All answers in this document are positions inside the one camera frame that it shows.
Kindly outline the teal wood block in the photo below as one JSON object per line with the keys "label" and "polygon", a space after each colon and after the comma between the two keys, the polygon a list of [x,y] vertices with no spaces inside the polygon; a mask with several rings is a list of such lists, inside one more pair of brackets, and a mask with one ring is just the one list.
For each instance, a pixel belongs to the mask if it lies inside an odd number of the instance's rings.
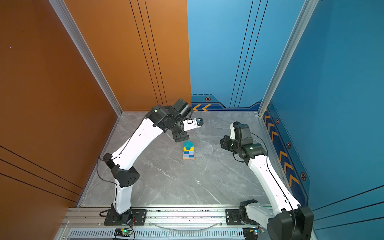
{"label": "teal wood block", "polygon": [[183,147],[190,147],[191,148],[191,147],[194,147],[194,144],[190,141],[185,141],[183,143]]}

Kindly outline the natural wood block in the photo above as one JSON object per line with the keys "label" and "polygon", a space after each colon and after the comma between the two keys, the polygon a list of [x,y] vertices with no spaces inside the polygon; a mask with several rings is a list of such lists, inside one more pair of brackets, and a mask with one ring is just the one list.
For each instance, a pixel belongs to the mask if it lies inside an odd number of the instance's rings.
{"label": "natural wood block", "polygon": [[185,157],[185,156],[183,156],[183,160],[194,160],[195,159],[195,157],[193,157],[193,158],[187,158],[187,157]]}

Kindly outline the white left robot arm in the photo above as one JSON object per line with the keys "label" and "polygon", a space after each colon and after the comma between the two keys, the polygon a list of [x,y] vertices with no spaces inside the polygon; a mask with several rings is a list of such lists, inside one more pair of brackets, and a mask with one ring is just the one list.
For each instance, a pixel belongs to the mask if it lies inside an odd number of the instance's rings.
{"label": "white left robot arm", "polygon": [[189,139],[187,131],[204,124],[203,119],[191,118],[192,107],[182,99],[172,106],[156,105],[142,119],[130,138],[114,153],[105,154],[101,159],[110,168],[116,185],[115,199],[108,212],[120,225],[132,225],[133,185],[140,174],[134,163],[148,145],[159,135],[171,131],[176,143]]}

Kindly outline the aluminium corner post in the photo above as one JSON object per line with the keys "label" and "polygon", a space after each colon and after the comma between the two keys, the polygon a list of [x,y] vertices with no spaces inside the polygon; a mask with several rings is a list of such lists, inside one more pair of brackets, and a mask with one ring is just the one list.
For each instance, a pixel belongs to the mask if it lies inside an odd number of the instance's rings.
{"label": "aluminium corner post", "polygon": [[123,114],[123,109],[119,104],[112,88],[110,87],[105,75],[103,74],[99,64],[97,63],[91,49],[89,48],[85,38],[83,37],[79,27],[77,26],[73,16],[71,15],[66,3],[60,0],[49,0],[51,6],[59,17],[61,23],[65,27],[71,40],[75,44],[77,50],[81,54],[83,60],[87,64],[89,70],[93,74],[101,90],[111,104],[113,110],[118,117]]}
{"label": "aluminium corner post", "polygon": [[260,108],[258,110],[259,117],[264,116],[264,113],[272,100],[272,97],[284,75],[284,72],[286,71],[286,68],[297,48],[298,43],[300,42],[300,39],[313,15],[318,2],[319,0],[304,1],[303,7],[295,22],[293,30],[261,102]]}

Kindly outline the left circuit board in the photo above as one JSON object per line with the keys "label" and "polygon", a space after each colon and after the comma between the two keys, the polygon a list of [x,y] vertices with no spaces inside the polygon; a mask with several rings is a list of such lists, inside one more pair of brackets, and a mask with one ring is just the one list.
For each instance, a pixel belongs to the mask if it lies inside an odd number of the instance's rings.
{"label": "left circuit board", "polygon": [[134,236],[135,236],[134,231],[132,231],[131,229],[116,228],[114,232],[114,238],[130,238]]}

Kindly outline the circuit board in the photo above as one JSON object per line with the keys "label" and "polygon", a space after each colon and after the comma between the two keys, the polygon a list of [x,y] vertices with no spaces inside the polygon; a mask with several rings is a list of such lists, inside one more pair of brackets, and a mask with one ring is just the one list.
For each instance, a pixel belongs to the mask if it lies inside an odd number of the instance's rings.
{"label": "circuit board", "polygon": [[114,238],[130,238],[134,236],[135,236],[134,231],[132,231],[131,229],[116,228],[114,232]]}
{"label": "circuit board", "polygon": [[265,232],[265,230],[261,227],[252,228],[250,230],[250,233],[253,233],[254,235],[260,235],[260,234],[263,234],[264,232]]}

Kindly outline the aluminium corner post left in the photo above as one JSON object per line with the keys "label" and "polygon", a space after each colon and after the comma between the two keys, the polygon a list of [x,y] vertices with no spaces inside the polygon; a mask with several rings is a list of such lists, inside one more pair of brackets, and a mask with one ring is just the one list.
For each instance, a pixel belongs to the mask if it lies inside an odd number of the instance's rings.
{"label": "aluminium corner post left", "polygon": [[59,17],[61,23],[65,27],[71,40],[75,44],[77,50],[81,54],[83,60],[87,64],[89,70],[93,74],[101,90],[111,104],[113,110],[118,117],[123,114],[123,109],[119,104],[112,88],[110,87],[105,75],[103,74],[99,64],[97,63],[91,49],[89,48],[85,38],[83,37],[79,27],[77,26],[73,16],[71,15],[66,3],[60,0],[49,0],[51,6]]}

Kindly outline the aluminium corner post right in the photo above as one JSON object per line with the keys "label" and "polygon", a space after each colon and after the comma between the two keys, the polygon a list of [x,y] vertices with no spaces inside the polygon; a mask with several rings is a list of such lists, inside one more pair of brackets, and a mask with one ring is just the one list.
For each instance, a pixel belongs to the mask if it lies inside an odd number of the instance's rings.
{"label": "aluminium corner post right", "polygon": [[284,72],[286,71],[286,68],[297,48],[298,43],[300,42],[300,39],[313,15],[318,2],[319,0],[304,1],[303,7],[295,22],[293,30],[261,102],[260,108],[258,110],[259,117],[264,116],[264,113],[272,100],[272,97],[284,75]]}

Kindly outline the right circuit board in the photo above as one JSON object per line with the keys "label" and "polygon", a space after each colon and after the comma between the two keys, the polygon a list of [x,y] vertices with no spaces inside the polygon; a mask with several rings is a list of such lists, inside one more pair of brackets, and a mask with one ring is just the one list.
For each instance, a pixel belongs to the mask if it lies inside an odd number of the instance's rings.
{"label": "right circuit board", "polygon": [[252,228],[250,230],[250,233],[253,233],[254,235],[260,235],[260,234],[263,234],[264,232],[265,232],[265,230],[261,227]]}

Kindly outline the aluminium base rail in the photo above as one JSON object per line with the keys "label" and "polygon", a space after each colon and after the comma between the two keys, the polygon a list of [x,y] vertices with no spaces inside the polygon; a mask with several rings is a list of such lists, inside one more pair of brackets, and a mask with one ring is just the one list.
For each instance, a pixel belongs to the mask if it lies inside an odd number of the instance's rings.
{"label": "aluminium base rail", "polygon": [[[56,240],[268,240],[250,233],[255,225],[230,225],[232,206],[152,205],[133,208],[137,214],[132,225],[105,225],[108,206],[70,208]],[[130,238],[114,238],[116,228],[134,231]]]}

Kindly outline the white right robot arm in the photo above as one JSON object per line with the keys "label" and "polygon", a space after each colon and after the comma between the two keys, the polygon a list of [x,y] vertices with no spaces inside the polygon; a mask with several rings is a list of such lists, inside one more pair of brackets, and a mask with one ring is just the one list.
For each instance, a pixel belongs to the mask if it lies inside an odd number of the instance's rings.
{"label": "white right robot arm", "polygon": [[291,194],[274,170],[268,153],[252,138],[236,140],[224,136],[222,149],[238,155],[256,175],[271,203],[263,207],[256,200],[244,201],[239,206],[240,221],[267,230],[272,240],[309,240],[312,236],[314,214],[303,207]]}

